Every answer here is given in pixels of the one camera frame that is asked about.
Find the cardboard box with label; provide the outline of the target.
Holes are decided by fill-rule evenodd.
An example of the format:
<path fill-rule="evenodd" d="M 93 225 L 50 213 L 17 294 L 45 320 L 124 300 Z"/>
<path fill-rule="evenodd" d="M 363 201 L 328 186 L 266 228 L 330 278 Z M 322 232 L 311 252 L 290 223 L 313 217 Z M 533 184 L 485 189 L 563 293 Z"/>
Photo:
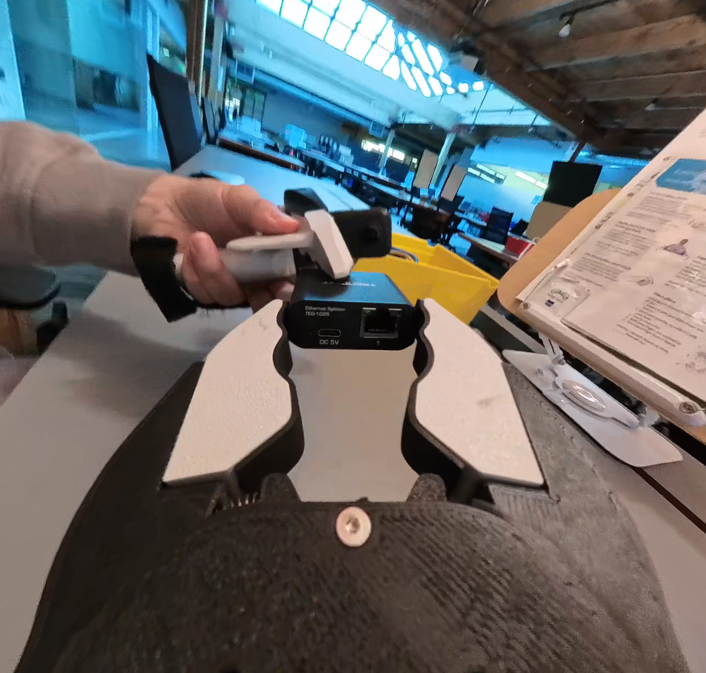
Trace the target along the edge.
<path fill-rule="evenodd" d="M 513 311 L 675 420 L 705 424 L 705 113 L 573 238 L 515 270 Z"/>

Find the brown cardboard box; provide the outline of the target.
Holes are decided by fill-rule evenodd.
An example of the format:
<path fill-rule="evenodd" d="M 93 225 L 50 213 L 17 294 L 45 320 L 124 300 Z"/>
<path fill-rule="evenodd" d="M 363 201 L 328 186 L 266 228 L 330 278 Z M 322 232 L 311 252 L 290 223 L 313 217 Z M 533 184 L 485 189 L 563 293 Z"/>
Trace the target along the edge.
<path fill-rule="evenodd" d="M 539 202 L 530 217 L 525 236 L 531 241 L 541 239 L 571 210 L 571 207 L 550 201 Z"/>

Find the wooden document stand board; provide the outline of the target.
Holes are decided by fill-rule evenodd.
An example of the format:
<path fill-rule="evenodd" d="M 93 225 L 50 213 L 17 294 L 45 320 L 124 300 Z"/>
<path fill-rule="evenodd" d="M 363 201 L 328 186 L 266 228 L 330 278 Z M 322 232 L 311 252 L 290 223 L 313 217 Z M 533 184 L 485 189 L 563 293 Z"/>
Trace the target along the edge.
<path fill-rule="evenodd" d="M 648 385 L 655 378 L 637 377 L 638 370 L 611 355 L 601 346 L 592 345 L 585 337 L 560 326 L 556 320 L 533 317 L 530 308 L 520 296 L 525 289 L 541 283 L 552 268 L 568 258 L 566 249 L 575 245 L 577 237 L 584 229 L 593 229 L 600 219 L 615 207 L 613 199 L 621 189 L 598 192 L 570 209 L 546 234 L 524 254 L 504 275 L 497 292 L 501 305 L 511 314 L 546 335 L 563 350 L 596 370 L 626 393 L 654 408 L 660 418 L 678 426 L 700 443 L 705 443 L 705 428 L 693 427 L 687 423 L 687 415 L 680 414 L 677 408 L 666 407 L 664 400 L 657 395 L 657 389 Z"/>

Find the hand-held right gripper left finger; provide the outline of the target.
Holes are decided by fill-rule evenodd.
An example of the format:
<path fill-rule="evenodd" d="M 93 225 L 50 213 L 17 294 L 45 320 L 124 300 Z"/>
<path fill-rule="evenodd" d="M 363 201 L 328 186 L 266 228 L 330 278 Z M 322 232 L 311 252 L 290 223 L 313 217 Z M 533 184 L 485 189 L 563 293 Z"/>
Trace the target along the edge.
<path fill-rule="evenodd" d="M 169 486 L 234 473 L 259 487 L 288 473 L 304 451 L 304 429 L 285 329 L 285 304 L 274 300 L 209 352 L 163 473 Z"/>

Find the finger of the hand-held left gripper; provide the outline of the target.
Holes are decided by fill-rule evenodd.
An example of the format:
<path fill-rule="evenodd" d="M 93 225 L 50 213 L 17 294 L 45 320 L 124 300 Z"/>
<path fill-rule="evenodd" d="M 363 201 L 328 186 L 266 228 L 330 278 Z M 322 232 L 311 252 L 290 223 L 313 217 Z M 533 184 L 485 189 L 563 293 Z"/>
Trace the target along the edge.
<path fill-rule="evenodd" d="M 305 212 L 309 241 L 305 252 L 333 280 L 348 277 L 354 260 L 333 216 L 326 210 Z"/>

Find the black ethernet splitter box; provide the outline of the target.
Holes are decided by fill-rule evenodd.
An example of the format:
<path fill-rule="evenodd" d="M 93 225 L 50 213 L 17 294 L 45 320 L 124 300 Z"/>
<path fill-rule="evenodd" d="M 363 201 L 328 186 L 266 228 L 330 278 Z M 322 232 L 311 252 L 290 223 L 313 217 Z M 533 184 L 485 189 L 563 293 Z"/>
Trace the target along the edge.
<path fill-rule="evenodd" d="M 303 349 L 401 351 L 417 340 L 421 312 L 387 275 L 321 271 L 297 277 L 284 311 L 291 343 Z"/>

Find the grey desk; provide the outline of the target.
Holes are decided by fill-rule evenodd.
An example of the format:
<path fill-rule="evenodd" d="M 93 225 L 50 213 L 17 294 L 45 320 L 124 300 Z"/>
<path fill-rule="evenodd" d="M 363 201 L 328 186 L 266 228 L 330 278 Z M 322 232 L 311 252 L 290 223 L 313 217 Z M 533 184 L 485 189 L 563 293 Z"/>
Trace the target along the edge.
<path fill-rule="evenodd" d="M 107 462 L 190 366 L 250 317 L 166 323 L 140 282 L 108 274 L 1 407 L 1 671 L 14 672 L 47 575 Z M 308 500 L 401 501 L 416 479 L 400 452 L 413 348 L 293 349 L 306 436 L 292 477 Z M 688 664 L 705 671 L 705 467 L 636 469 L 582 434 L 635 521 L 664 587 Z"/>

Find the person's left forearm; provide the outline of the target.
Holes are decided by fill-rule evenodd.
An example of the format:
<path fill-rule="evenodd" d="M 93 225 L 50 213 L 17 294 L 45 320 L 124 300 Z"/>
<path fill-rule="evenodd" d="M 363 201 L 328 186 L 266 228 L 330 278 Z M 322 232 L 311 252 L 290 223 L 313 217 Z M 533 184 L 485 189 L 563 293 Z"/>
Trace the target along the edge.
<path fill-rule="evenodd" d="M 162 172 L 103 159 L 72 135 L 1 122 L 1 262 L 135 275 L 133 210 Z"/>

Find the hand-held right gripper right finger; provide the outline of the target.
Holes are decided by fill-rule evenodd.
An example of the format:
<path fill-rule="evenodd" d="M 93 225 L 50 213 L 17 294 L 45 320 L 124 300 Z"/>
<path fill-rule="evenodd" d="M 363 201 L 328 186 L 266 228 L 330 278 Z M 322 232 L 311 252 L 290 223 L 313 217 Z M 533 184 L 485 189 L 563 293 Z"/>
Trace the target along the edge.
<path fill-rule="evenodd" d="M 432 299 L 419 333 L 402 425 L 402 456 L 443 483 L 449 501 L 492 501 L 493 490 L 546 496 L 546 479 L 503 360 Z"/>

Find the yellow plastic bin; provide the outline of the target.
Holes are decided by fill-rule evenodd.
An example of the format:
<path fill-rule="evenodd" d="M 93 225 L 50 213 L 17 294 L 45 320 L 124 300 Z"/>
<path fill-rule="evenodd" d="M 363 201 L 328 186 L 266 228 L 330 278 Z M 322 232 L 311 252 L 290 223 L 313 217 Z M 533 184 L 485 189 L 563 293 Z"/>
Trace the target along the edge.
<path fill-rule="evenodd" d="M 362 258 L 356 272 L 386 274 L 415 304 L 431 298 L 469 325 L 497 291 L 500 281 L 443 245 L 394 232 L 395 254 Z"/>

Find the person's left hand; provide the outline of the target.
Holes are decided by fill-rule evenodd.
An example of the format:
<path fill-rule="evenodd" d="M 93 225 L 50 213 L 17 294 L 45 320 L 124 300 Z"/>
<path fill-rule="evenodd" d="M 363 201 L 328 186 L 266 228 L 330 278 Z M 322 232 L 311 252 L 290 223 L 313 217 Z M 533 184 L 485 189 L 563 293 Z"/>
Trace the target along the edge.
<path fill-rule="evenodd" d="M 290 280 L 239 284 L 219 250 L 237 238 L 285 235 L 298 222 L 248 185 L 212 179 L 161 175 L 133 210 L 131 237 L 168 237 L 182 256 L 182 281 L 189 295 L 205 306 L 249 306 L 254 312 L 274 299 L 289 300 Z"/>

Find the black monitor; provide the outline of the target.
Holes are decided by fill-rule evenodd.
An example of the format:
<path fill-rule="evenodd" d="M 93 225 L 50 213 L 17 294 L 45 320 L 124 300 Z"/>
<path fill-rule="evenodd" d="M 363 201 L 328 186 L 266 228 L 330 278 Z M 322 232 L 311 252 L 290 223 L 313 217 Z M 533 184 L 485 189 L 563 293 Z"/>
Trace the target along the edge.
<path fill-rule="evenodd" d="M 595 192 L 603 167 L 554 161 L 542 201 L 573 208 Z"/>
<path fill-rule="evenodd" d="M 172 171 L 201 151 L 206 136 L 200 106 L 190 93 L 189 80 L 146 55 L 149 86 Z"/>

